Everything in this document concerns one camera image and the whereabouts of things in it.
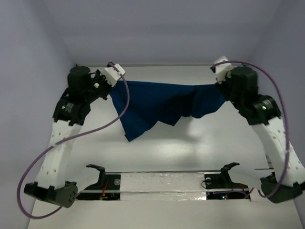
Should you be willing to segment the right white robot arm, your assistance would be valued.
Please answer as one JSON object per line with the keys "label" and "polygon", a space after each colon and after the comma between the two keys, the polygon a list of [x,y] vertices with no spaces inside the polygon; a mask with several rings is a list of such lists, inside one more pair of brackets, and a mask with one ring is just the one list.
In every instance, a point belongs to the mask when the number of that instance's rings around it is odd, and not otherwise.
{"label": "right white robot arm", "polygon": [[244,117],[263,145],[273,171],[243,168],[232,162],[221,168],[224,187],[243,183],[278,204],[300,196],[305,189],[305,168],[288,140],[287,122],[276,101],[258,92],[258,76],[249,67],[217,66],[216,87]]}

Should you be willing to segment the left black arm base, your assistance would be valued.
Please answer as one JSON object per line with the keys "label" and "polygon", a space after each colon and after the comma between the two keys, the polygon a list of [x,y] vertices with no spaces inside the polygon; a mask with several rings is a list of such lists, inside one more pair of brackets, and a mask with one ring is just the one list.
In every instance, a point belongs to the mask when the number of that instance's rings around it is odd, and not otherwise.
{"label": "left black arm base", "polygon": [[86,167],[98,170],[99,177],[96,183],[78,194],[77,200],[120,200],[121,173],[106,173],[104,167],[94,164]]}

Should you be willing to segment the blue printed t-shirt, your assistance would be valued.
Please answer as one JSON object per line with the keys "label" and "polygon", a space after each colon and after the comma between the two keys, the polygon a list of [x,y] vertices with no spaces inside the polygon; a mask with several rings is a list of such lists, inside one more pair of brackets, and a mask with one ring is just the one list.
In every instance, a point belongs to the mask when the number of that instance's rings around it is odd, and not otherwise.
{"label": "blue printed t-shirt", "polygon": [[125,137],[130,142],[157,122],[174,126],[181,117],[202,118],[216,112],[225,102],[213,84],[180,85],[128,81],[118,82],[110,92]]}

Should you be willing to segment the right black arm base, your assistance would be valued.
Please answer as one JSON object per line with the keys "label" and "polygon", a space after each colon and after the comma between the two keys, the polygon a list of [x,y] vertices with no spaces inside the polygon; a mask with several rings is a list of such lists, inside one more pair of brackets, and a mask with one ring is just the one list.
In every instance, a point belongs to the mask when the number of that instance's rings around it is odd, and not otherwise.
{"label": "right black arm base", "polygon": [[248,186],[234,183],[229,177],[228,171],[237,165],[239,163],[232,162],[224,165],[220,173],[204,175],[201,186],[207,190],[207,200],[251,199]]}

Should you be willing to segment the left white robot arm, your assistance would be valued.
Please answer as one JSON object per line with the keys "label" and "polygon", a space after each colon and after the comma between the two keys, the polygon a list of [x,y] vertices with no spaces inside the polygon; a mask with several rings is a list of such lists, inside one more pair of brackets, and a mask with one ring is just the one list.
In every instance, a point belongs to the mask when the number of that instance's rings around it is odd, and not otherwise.
{"label": "left white robot arm", "polygon": [[123,70],[116,71],[108,65],[91,72],[88,67],[73,67],[67,77],[68,87],[57,102],[53,113],[50,151],[46,154],[40,171],[32,183],[24,187],[24,193],[47,203],[69,208],[80,191],[102,188],[106,181],[102,166],[89,164],[75,181],[66,179],[67,166],[77,135],[91,111],[95,100],[107,99],[108,94],[120,79]]}

